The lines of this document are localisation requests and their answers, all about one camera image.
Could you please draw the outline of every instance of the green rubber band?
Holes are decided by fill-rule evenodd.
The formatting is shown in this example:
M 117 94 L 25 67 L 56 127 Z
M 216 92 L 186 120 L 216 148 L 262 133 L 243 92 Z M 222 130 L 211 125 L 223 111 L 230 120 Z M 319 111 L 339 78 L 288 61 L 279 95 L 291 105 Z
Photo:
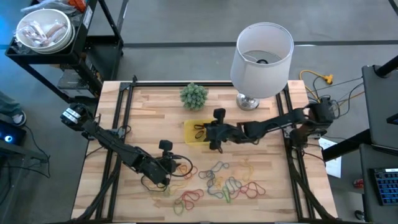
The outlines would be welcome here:
M 227 188 L 227 186 L 224 186 L 222 190 L 225 196 L 226 203 L 231 203 L 231 197 L 229 196 L 229 189 Z
M 182 201 L 182 200 L 180 200 L 180 204 L 181 204 L 181 212 L 180 213 L 177 213 L 177 211 L 176 211 L 176 206 L 177 206 L 177 204 L 176 204 L 176 202 L 173 202 L 173 210 L 174 210 L 174 214 L 176 214 L 176 215 L 178 215 L 178 216 L 180 216 L 180 215 L 182 215 L 182 213 L 184 212 L 184 202 Z

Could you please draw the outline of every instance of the lamp base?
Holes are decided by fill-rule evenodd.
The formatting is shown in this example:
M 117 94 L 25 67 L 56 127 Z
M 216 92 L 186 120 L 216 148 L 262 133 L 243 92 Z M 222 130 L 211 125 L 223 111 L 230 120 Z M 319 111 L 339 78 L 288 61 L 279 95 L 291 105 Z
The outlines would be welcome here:
M 238 93 L 236 96 L 236 104 L 238 104 L 238 107 L 244 111 L 251 111 L 259 106 L 260 100 Z

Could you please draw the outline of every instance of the white lampshade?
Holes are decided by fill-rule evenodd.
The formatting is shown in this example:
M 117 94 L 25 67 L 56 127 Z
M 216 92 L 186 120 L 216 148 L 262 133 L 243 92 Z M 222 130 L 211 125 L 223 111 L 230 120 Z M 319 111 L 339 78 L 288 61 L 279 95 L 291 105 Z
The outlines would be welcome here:
M 231 68 L 235 88 L 251 98 L 267 98 L 279 93 L 287 84 L 294 42 L 282 26 L 270 22 L 253 24 L 240 33 Z M 250 56 L 250 52 L 263 52 L 276 58 Z M 250 59 L 265 59 L 269 63 L 256 63 Z

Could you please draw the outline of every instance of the table lamp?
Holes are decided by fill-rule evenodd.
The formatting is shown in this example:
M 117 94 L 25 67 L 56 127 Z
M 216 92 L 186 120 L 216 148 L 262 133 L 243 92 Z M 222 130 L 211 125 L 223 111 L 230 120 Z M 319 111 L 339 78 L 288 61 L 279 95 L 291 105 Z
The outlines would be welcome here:
M 236 42 L 231 80 L 242 110 L 254 110 L 259 99 L 274 96 L 287 84 L 294 42 L 282 26 L 261 22 L 245 28 Z

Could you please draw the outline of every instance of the blue light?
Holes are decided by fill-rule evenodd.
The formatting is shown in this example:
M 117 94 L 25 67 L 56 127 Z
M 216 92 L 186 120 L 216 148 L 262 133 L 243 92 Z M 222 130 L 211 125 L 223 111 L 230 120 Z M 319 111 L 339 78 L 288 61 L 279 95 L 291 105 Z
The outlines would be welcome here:
M 6 136 L 6 137 L 4 138 L 4 140 L 5 140 L 6 142 L 11 142 L 11 141 L 12 141 L 12 136 Z

